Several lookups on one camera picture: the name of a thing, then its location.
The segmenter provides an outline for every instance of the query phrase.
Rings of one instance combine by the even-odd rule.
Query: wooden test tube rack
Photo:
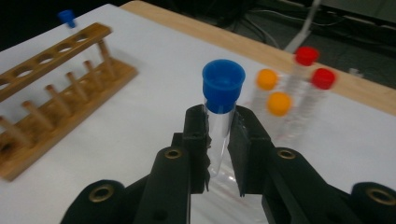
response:
[[[66,74],[71,85],[63,91],[48,85],[50,100],[43,105],[23,102],[29,114],[17,123],[0,116],[5,130],[0,133],[0,176],[4,179],[17,177],[137,74],[131,65],[110,57],[104,41],[110,33],[109,27],[94,23],[0,75],[2,102],[93,44],[103,59],[96,67],[85,62],[87,74],[81,78]]]

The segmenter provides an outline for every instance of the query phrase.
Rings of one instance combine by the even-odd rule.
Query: red cap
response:
[[[319,51],[311,47],[300,47],[295,53],[295,60],[297,63],[310,66],[319,57]]]
[[[321,90],[328,90],[334,84],[336,79],[335,73],[326,68],[319,68],[314,72],[311,83]]]

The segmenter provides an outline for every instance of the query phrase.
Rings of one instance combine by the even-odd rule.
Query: blue cap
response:
[[[203,70],[206,107],[215,114],[230,112],[239,98],[245,71],[238,63],[215,60]]]
[[[58,17],[61,22],[66,23],[70,28],[75,28],[76,24],[74,22],[74,13],[72,10],[65,10],[58,13]]]

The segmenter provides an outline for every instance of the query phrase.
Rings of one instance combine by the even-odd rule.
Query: blue test tube cap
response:
[[[66,23],[69,28],[75,28],[76,23],[74,22],[75,15],[72,10],[65,10],[58,13],[58,17],[61,22]]]
[[[219,59],[208,63],[203,70],[206,107],[215,114],[230,112],[239,98],[245,71],[241,65]]]

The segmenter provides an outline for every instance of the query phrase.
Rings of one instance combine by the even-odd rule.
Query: wooden peg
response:
[[[55,126],[51,123],[51,121],[44,116],[44,114],[30,101],[25,101],[22,103],[22,106],[30,112],[30,114],[48,131],[53,131]]]
[[[64,101],[62,96],[55,90],[52,85],[48,85],[46,87],[49,95],[52,97],[52,100],[59,106],[59,108],[66,114],[67,117],[71,117],[73,115],[70,107]]]
[[[67,76],[67,78],[69,78],[70,82],[72,83],[72,86],[73,86],[74,90],[79,95],[79,97],[81,97],[81,99],[85,103],[87,103],[89,101],[88,95],[84,91],[84,89],[82,88],[81,84],[79,84],[79,82],[76,81],[76,78],[74,77],[73,73],[69,72],[69,73],[66,74],[66,76]]]
[[[3,116],[0,116],[0,125],[6,129],[6,132],[21,142],[25,147],[32,147],[33,142],[16,126],[6,120]]]
[[[102,59],[105,62],[107,72],[110,74],[110,76],[113,80],[116,79],[117,78],[116,73],[114,72],[113,64],[112,64],[111,58],[110,58],[110,53],[107,50],[105,40],[101,39],[98,42],[98,46],[99,46],[100,53],[102,55]]]
[[[85,65],[85,67],[86,67],[87,70],[88,70],[88,76],[89,76],[89,78],[95,83],[96,88],[97,88],[99,91],[102,91],[102,90],[104,89],[104,87],[103,87],[103,82],[102,82],[102,80],[99,78],[99,76],[97,76],[97,75],[95,74],[95,71],[93,70],[92,63],[91,63],[90,61],[85,61],[85,62],[84,62],[84,65]]]

